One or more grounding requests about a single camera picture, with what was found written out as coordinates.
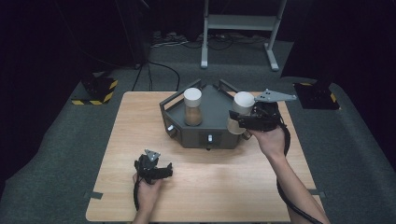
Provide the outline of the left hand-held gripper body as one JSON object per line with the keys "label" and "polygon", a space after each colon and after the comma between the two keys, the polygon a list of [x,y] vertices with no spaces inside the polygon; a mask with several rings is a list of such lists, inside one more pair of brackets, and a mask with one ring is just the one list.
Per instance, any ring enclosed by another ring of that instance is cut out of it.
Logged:
{"label": "left hand-held gripper body", "polygon": [[144,178],[148,184],[152,184],[154,180],[159,179],[160,172],[158,171],[157,164],[161,154],[156,151],[145,149],[137,161],[134,162],[134,168],[137,174]]}

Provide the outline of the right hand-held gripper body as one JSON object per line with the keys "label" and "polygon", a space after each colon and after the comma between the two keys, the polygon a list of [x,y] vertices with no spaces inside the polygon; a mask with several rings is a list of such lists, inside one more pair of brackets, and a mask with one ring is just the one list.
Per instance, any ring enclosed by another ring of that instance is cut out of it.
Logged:
{"label": "right hand-held gripper body", "polygon": [[278,103],[294,101],[296,99],[297,96],[294,94],[266,89],[254,98],[255,104],[250,113],[246,115],[248,119],[246,119],[245,129],[270,132],[276,127],[285,127]]}

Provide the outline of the grey rack with drawers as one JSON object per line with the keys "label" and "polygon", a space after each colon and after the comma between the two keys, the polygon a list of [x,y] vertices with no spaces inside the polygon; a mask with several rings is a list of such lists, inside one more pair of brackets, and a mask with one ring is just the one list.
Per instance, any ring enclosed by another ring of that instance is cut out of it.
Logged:
{"label": "grey rack with drawers", "polygon": [[[203,94],[200,105],[203,121],[198,126],[189,126],[184,121],[183,92],[188,88],[197,88]],[[237,92],[223,79],[212,85],[204,84],[201,79],[195,80],[160,102],[165,131],[184,148],[234,149],[242,139],[250,137],[246,131],[232,134],[227,129],[233,94]]]}

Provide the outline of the brown spice jar white lid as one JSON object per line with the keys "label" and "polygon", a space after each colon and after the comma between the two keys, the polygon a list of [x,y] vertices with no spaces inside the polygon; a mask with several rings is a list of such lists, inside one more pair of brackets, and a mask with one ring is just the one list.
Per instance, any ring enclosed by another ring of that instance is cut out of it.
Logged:
{"label": "brown spice jar white lid", "polygon": [[200,109],[202,92],[197,88],[188,88],[183,92],[185,103],[185,123],[189,126],[197,126],[202,122]]}

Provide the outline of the person's right hand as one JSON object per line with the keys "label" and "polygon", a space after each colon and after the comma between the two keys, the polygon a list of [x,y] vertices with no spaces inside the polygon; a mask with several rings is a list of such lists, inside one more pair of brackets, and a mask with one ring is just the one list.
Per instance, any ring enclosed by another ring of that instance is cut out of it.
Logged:
{"label": "person's right hand", "polygon": [[253,131],[249,132],[258,140],[262,153],[269,160],[285,158],[285,134],[280,127],[276,127],[270,132]]}

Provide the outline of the person's left hand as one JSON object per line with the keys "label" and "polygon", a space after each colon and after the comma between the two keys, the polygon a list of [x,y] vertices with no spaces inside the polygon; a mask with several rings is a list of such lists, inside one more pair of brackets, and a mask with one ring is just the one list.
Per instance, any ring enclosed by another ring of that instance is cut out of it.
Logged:
{"label": "person's left hand", "polygon": [[133,176],[134,183],[138,186],[137,200],[138,200],[138,213],[151,213],[155,203],[157,202],[160,189],[163,181],[157,180],[154,184],[148,184],[138,174]]}

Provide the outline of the yellow-black striped stand base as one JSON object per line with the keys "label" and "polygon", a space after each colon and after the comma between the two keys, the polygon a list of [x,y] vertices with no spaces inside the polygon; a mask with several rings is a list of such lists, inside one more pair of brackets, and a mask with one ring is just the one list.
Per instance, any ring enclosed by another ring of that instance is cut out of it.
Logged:
{"label": "yellow-black striped stand base", "polygon": [[118,81],[111,77],[95,77],[92,80],[83,81],[82,87],[87,92],[87,97],[74,97],[73,105],[105,105],[113,96]]}
{"label": "yellow-black striped stand base", "polygon": [[294,83],[293,87],[304,109],[338,110],[335,95],[328,87],[320,88],[317,83]]}

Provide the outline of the grey metal stand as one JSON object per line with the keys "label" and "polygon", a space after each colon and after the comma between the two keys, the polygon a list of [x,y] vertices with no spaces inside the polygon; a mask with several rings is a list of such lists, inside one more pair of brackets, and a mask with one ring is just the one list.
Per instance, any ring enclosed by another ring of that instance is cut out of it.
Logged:
{"label": "grey metal stand", "polygon": [[218,15],[209,13],[209,0],[204,0],[204,32],[201,53],[201,67],[208,67],[208,31],[217,30],[242,30],[242,31],[268,31],[271,33],[269,40],[263,45],[269,64],[273,71],[278,71],[279,66],[273,52],[276,35],[283,18],[283,13],[288,0],[280,0],[275,16],[248,16],[248,15]]}

